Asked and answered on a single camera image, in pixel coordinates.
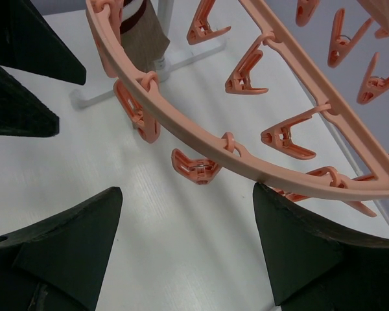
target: dark green plastic piece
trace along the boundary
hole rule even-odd
[[[85,67],[29,0],[0,0],[0,65],[80,85],[86,81]]]
[[[0,135],[51,137],[59,118],[0,67]]]
[[[112,187],[0,236],[0,311],[95,311],[122,203]]]
[[[389,311],[389,240],[300,207],[255,184],[255,218],[283,311]]]

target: brown fabric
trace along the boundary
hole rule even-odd
[[[154,60],[163,57],[170,40],[164,35],[150,0],[147,8],[129,31],[121,34],[121,45],[137,69],[145,73],[154,71]]]
[[[124,6],[130,4],[132,0],[124,0]],[[147,8],[147,0],[143,1],[143,4],[138,9],[138,11],[130,18],[126,19],[121,23],[121,26],[119,27],[120,34],[124,34],[125,32],[129,31],[131,28],[133,28],[138,21],[143,17],[144,12]]]

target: pink clothespin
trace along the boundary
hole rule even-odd
[[[159,83],[158,76],[151,71],[140,83],[146,91],[150,91],[151,84]],[[141,138],[149,144],[154,143],[160,136],[160,123],[144,110],[119,79],[114,83],[114,93]]]
[[[383,39],[389,37],[389,32],[384,30],[382,27],[375,31],[376,39]]]
[[[212,11],[215,2],[216,0],[200,0],[190,25],[189,32],[187,33],[189,45],[219,37],[231,30],[230,26],[216,31],[211,29],[207,17],[209,16],[210,11]]]
[[[315,113],[331,109],[330,104],[324,104],[300,113],[295,117],[274,125],[261,133],[261,141],[290,157],[299,160],[310,160],[316,157],[314,151],[298,146],[292,142],[291,127],[312,118]]]
[[[235,139],[232,133],[225,133],[222,137],[226,140],[225,149],[229,152],[235,150]],[[208,185],[220,172],[221,166],[210,159],[189,159],[179,149],[174,149],[171,154],[174,170],[183,177],[193,181],[197,185]]]
[[[350,39],[342,34],[344,14],[344,8],[337,11],[331,29],[330,49],[327,58],[327,64],[331,68],[337,67],[343,61],[373,23],[373,18],[369,18],[356,32],[353,39]]]
[[[322,167],[322,168],[319,168],[317,170],[313,170],[311,172],[308,172],[307,174],[312,175],[312,176],[317,176],[317,177],[330,175],[330,177],[331,177],[330,186],[331,187],[344,187],[344,188],[346,188],[346,185],[342,182],[342,178],[340,177],[340,174],[337,172],[337,170],[334,167]],[[374,179],[374,177],[372,177],[371,175],[362,176],[361,178],[358,178],[358,179],[355,178],[355,180],[359,180],[359,181],[362,181],[362,180],[368,181],[368,180],[372,180],[372,179]],[[299,201],[303,201],[303,200],[310,198],[308,196],[302,196],[301,194],[296,194],[296,193],[292,193],[292,192],[284,192],[283,190],[279,190],[279,189],[274,189],[274,190],[292,202],[299,202]],[[365,206],[362,202],[348,201],[348,202],[343,202],[343,203],[354,208],[355,210],[359,211],[360,213],[365,214],[366,216],[369,216],[369,217],[376,217],[377,216],[375,212],[373,212],[369,207]]]
[[[312,15],[316,11],[317,6],[320,4],[320,0],[298,0],[297,12],[296,12],[296,24],[299,27],[304,27]]]
[[[367,104],[389,90],[389,77],[384,79],[378,76],[372,76],[378,59],[379,52],[376,52],[369,63],[368,70],[364,75],[362,85],[357,94],[357,102],[359,104]]]
[[[267,88],[254,88],[251,85],[251,70],[261,60],[263,51],[259,47],[264,42],[267,35],[260,35],[251,47],[246,51],[240,62],[230,74],[225,83],[225,90],[230,94],[258,95],[268,92]]]

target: white floor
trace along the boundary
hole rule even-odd
[[[185,44],[198,1],[176,1],[171,49]],[[269,93],[242,97],[224,92],[236,63],[259,34],[236,0],[217,1],[211,23],[231,25],[224,52],[174,72],[161,90],[176,107],[221,136],[233,132],[255,155],[302,172],[324,165],[354,176],[319,117],[294,129],[297,143],[318,152],[291,159],[260,142],[262,130],[311,108],[288,67],[274,52],[253,72]],[[47,20],[92,74],[102,70],[84,12]],[[222,170],[206,187],[173,171],[171,151],[196,154],[165,130],[153,145],[142,141],[113,98],[75,111],[76,86],[10,70],[60,117],[50,139],[0,137],[0,235],[120,186],[123,211],[97,310],[269,311],[272,292],[252,205],[253,182]],[[306,208],[349,227],[389,238],[379,215],[368,218],[341,202],[307,200]],[[372,202],[369,206],[377,211]]]

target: white wall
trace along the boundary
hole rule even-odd
[[[295,24],[296,0],[266,2],[389,152],[389,91],[365,106],[356,103],[360,83],[375,52],[380,52],[380,58],[374,75],[383,78],[389,76],[389,38],[374,38],[373,33],[379,28],[378,24],[374,23],[344,61],[332,69],[327,66],[327,54],[336,11],[342,7],[346,9],[343,34],[350,38],[369,18],[367,12],[356,1],[321,0],[310,22],[301,28]],[[353,155],[361,169],[368,172],[354,151]],[[381,203],[389,217],[389,200]]]

